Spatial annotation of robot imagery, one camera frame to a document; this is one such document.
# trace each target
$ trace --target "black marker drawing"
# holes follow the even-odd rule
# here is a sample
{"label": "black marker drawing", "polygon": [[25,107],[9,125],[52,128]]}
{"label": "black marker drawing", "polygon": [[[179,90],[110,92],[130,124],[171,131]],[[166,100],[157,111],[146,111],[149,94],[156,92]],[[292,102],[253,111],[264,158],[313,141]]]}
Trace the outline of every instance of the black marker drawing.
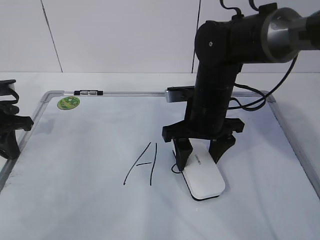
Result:
{"label": "black marker drawing", "polygon": [[155,168],[156,159],[157,159],[157,148],[158,148],[158,145],[157,145],[157,143],[155,143],[154,160],[153,160],[153,165],[152,165],[152,169],[151,169],[151,173],[150,173],[150,186],[152,186],[152,174],[154,173],[154,168]]}
{"label": "black marker drawing", "polygon": [[141,153],[141,155],[138,157],[138,159],[134,162],[134,164],[132,165],[132,167],[130,168],[130,170],[128,171],[127,175],[125,176],[125,179],[123,181],[123,185],[126,185],[126,181],[127,181],[127,178],[131,172],[131,170],[134,168],[134,166],[137,164],[137,162],[139,161],[139,159],[142,157],[142,155],[147,151],[147,149],[149,148],[151,142],[149,142],[148,146],[146,146],[145,150]]}
{"label": "black marker drawing", "polygon": [[144,162],[144,163],[139,163],[137,165],[135,165],[136,167],[140,166],[140,165],[146,165],[146,164],[152,164],[152,162]]}

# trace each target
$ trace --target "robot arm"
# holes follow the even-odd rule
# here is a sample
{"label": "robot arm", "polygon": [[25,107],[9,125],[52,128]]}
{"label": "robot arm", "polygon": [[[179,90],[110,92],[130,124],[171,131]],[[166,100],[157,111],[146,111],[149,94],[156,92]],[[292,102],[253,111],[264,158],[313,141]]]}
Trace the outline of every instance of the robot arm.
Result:
{"label": "robot arm", "polygon": [[169,102],[187,101],[184,120],[162,130],[164,141],[173,141],[180,171],[193,151],[189,138],[210,140],[209,152],[217,163],[235,144],[233,131],[243,131],[240,119],[226,118],[243,64],[285,63],[301,50],[320,50],[320,11],[301,17],[276,3],[258,10],[247,17],[237,11],[229,22],[203,24],[195,36],[199,67],[194,88],[168,88]]}

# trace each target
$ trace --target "white wall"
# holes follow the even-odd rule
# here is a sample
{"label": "white wall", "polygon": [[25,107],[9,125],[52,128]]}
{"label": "white wall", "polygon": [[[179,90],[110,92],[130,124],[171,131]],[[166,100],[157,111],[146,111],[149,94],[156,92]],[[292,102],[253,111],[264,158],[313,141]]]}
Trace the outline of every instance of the white wall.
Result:
{"label": "white wall", "polygon": [[40,0],[0,0],[0,72],[60,72]]}
{"label": "white wall", "polygon": [[64,72],[191,72],[199,0],[43,3]]}
{"label": "white wall", "polygon": [[[255,0],[255,5],[261,6],[277,2],[278,8],[292,8],[301,16],[307,17],[320,10],[319,0]],[[242,13],[247,15],[257,12],[250,8],[248,0],[224,0],[226,7],[239,7]],[[201,0],[199,27],[206,20],[229,21],[235,15],[234,10],[226,10],[220,6],[219,0]],[[284,73],[288,70],[290,63],[273,64],[245,64],[243,73]],[[195,61],[194,72],[197,71],[198,59]],[[320,51],[302,51],[292,71],[293,73],[319,73],[320,72]]]}
{"label": "white wall", "polygon": [[[248,0],[224,0],[245,15]],[[200,0],[43,0],[63,72],[190,73]],[[255,0],[257,6],[269,0]],[[319,0],[278,0],[302,16]],[[199,26],[234,14],[201,0]],[[41,0],[0,0],[0,72],[60,72]],[[302,52],[293,72],[320,72],[320,51]],[[197,58],[194,70],[197,70]],[[288,64],[248,64],[243,72],[285,72]]]}

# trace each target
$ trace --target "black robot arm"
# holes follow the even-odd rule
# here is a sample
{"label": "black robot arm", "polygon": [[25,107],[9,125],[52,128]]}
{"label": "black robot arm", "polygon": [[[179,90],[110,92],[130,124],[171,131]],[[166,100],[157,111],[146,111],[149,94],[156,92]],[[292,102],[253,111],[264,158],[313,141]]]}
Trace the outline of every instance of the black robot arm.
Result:
{"label": "black robot arm", "polygon": [[226,118],[243,64],[285,63],[301,50],[320,49],[320,12],[303,18],[291,8],[278,9],[276,3],[258,10],[247,17],[237,11],[229,22],[203,24],[194,42],[199,59],[194,88],[167,90],[169,102],[187,101],[184,120],[162,129],[164,141],[173,141],[180,171],[193,151],[189,138],[210,140],[209,152],[217,163],[235,144],[233,131],[243,131],[240,119]]}
{"label": "black robot arm", "polygon": [[19,108],[15,104],[19,95],[14,90],[16,80],[0,81],[0,96],[13,96],[15,100],[0,101],[0,156],[5,159],[17,159],[20,149],[16,139],[16,130],[30,131],[34,122],[29,116],[17,116]]}

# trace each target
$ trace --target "white table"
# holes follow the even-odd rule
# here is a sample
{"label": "white table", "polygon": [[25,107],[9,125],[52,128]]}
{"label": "white table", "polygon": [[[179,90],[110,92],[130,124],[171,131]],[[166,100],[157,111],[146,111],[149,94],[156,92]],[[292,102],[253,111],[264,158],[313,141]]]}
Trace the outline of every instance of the white table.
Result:
{"label": "white table", "polygon": [[[237,83],[270,90],[283,73],[241,73]],[[16,79],[21,116],[31,116],[43,94],[50,90],[163,91],[190,86],[195,74],[168,73],[24,73],[1,72],[0,79]],[[274,97],[291,131],[320,175],[320,73],[292,73]],[[5,163],[0,159],[0,169]]]}

